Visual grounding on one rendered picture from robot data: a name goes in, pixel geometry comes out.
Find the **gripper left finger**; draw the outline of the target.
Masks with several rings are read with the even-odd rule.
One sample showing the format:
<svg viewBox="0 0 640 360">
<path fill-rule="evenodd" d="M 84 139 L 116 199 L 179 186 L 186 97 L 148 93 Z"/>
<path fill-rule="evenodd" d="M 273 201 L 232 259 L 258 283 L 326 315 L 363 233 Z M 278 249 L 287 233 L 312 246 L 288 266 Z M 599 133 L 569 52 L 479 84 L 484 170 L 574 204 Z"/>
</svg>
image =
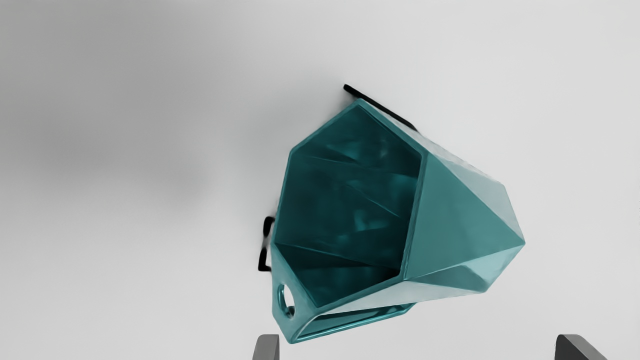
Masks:
<svg viewBox="0 0 640 360">
<path fill-rule="evenodd" d="M 252 360 L 280 360 L 280 337 L 276 333 L 263 333 L 254 345 Z"/>
</svg>

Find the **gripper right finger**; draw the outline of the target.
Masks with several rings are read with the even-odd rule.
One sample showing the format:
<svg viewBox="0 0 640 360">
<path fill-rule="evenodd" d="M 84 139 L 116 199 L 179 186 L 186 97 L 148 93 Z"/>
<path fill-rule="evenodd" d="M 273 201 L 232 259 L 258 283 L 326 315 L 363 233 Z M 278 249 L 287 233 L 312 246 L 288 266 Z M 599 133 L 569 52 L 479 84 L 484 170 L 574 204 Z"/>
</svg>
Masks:
<svg viewBox="0 0 640 360">
<path fill-rule="evenodd" d="M 578 334 L 560 334 L 555 341 L 554 360 L 608 360 Z"/>
</svg>

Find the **teal faceted mug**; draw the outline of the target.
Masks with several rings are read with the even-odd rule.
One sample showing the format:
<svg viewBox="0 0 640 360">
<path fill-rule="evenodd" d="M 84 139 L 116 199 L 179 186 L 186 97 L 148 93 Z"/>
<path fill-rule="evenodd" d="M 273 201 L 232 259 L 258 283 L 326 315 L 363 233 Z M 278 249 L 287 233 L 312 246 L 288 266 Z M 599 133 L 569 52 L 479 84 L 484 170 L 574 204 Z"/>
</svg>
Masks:
<svg viewBox="0 0 640 360">
<path fill-rule="evenodd" d="M 525 246 L 502 183 L 361 99 L 291 149 L 270 235 L 290 344 L 482 294 Z"/>
</svg>

